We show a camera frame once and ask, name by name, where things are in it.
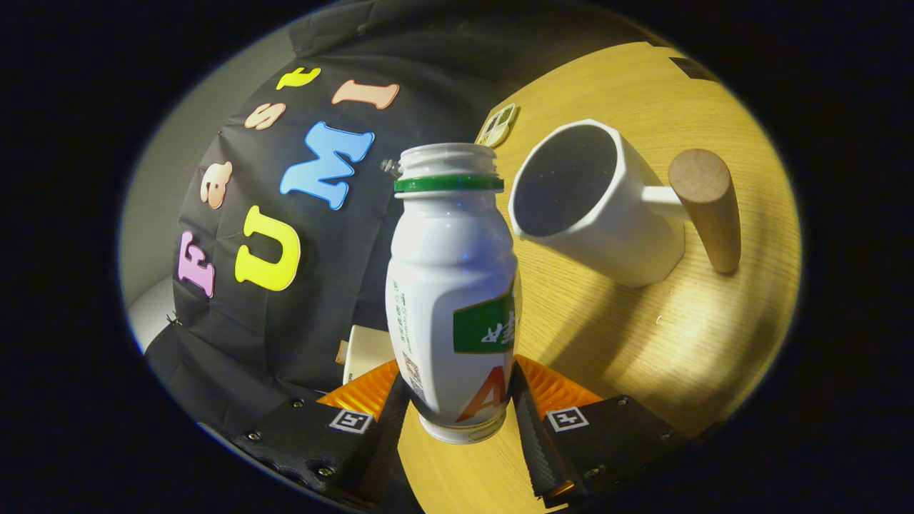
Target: white mug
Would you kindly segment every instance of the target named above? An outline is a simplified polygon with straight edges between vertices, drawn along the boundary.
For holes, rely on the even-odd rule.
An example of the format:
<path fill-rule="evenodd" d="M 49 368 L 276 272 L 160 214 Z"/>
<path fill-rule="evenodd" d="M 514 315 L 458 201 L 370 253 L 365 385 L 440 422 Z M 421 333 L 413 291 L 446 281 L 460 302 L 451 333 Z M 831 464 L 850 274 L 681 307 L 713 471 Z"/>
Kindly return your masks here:
<path fill-rule="evenodd" d="M 662 281 L 685 251 L 679 197 L 619 131 L 594 120 L 560 126 L 533 148 L 508 201 L 515 234 L 613 281 Z"/>

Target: wood grain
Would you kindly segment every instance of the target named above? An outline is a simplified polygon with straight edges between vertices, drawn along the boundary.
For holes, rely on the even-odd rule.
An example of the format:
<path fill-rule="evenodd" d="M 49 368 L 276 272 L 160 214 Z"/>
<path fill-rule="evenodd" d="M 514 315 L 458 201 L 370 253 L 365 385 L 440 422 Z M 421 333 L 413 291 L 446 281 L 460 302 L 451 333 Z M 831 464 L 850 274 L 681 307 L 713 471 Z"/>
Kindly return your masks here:
<path fill-rule="evenodd" d="M 706 148 L 727 163 L 742 228 L 732 274 L 714 273 L 689 223 L 682 261 L 641 289 L 515 238 L 524 308 L 516 352 L 604 398 L 632 395 L 695 436 L 739 407 L 777 355 L 798 292 L 800 228 L 787 175 L 762 128 L 721 84 L 689 79 L 670 57 L 683 56 L 648 43 L 606 48 L 528 84 L 490 115 L 511 102 L 520 108 L 496 150 L 506 221 L 517 169 L 564 123 L 592 118 L 618 129 L 665 184 L 670 163 L 686 149 Z M 533 496 L 513 407 L 491 439 L 453 446 L 425 434 L 410 406 L 399 451 L 427 512 L 547 511 Z"/>

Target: mug handle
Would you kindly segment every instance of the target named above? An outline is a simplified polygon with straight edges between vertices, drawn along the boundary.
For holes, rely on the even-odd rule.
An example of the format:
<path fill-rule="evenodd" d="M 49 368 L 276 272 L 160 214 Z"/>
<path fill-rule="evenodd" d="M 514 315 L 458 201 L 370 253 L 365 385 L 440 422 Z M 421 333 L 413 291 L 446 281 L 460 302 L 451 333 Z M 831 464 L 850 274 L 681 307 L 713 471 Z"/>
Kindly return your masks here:
<path fill-rule="evenodd" d="M 741 254 L 739 207 L 727 164 L 713 152 L 685 150 L 670 163 L 668 178 L 715 271 L 736 270 Z"/>

